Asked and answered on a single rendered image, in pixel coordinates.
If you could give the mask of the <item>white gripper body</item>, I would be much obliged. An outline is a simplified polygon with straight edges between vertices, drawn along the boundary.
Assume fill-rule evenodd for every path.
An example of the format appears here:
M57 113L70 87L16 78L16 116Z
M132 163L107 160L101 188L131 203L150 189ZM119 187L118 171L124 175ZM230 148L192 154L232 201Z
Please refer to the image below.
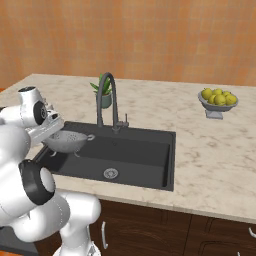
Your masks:
M48 116L42 125L27 130L31 138L31 146L38 145L63 127L64 121L61 117L53 119L51 116Z

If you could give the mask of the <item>dark grey faucet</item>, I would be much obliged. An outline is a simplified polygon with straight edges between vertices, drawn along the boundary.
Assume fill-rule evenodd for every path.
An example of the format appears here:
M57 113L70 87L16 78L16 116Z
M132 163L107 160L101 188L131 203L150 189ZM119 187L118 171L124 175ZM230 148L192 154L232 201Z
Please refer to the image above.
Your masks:
M127 120L120 121L118 117L118 107L117 107L117 95L116 95L116 84L113 75L110 72L106 72L99 83L99 89L97 93L97 126L99 128L103 127L102 119L102 93L104 83L107 79L110 79L110 84L112 88L112 109L113 109L113 126L112 130L115 134L118 134L122 127L128 127L129 122Z

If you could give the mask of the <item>white metal colander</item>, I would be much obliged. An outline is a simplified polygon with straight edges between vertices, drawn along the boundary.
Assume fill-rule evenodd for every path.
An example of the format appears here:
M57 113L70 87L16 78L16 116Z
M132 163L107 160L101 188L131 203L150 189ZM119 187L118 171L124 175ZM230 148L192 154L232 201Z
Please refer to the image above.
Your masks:
M93 134L86 135L74 131L60 130L45 139L43 144L53 151L53 156L56 153L76 154L88 141L94 139Z

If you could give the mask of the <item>grey fruit bowl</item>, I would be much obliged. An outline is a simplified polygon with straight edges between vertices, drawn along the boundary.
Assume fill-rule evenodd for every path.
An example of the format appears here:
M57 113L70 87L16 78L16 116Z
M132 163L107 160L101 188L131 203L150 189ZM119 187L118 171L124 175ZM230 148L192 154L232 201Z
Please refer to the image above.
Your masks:
M233 105L224 105L224 106L218 106L214 104L209 104L201 95L201 93L198 93L198 99L201 102L202 106L205 108L206 117L210 119L223 119L223 112L230 111L233 107L236 107L238 103L235 103Z

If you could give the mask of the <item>potted green plant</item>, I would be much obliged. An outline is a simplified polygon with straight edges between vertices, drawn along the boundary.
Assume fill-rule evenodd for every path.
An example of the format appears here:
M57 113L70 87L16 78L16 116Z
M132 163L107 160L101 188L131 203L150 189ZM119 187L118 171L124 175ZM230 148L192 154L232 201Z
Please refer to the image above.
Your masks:
M99 84L102 80L102 74L99 76ZM94 89L94 93L96 95L96 101L97 101L97 94L99 90L99 84L95 85L94 83L90 83L91 87ZM104 85L103 85L103 92L102 92L102 108L106 109L110 107L112 104L112 89L110 88L110 78L106 78Z

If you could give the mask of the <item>dark brown cupboard door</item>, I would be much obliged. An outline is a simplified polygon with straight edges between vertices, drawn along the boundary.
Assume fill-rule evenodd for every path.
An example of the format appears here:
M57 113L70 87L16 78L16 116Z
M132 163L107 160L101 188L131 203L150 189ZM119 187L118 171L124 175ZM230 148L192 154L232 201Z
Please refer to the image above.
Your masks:
M101 200L100 218L90 226L102 256L183 256L191 215ZM104 249L102 222L106 222Z
M193 215L184 256L256 256L256 224Z

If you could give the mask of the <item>dark grey sink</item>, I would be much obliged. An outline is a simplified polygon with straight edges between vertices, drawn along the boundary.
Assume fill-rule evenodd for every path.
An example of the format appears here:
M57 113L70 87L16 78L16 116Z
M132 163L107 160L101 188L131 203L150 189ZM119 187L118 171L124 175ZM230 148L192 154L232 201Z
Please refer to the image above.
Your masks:
M68 121L64 129L95 139L76 154L53 153L43 147L34 160L52 173L160 190L174 189L176 134Z

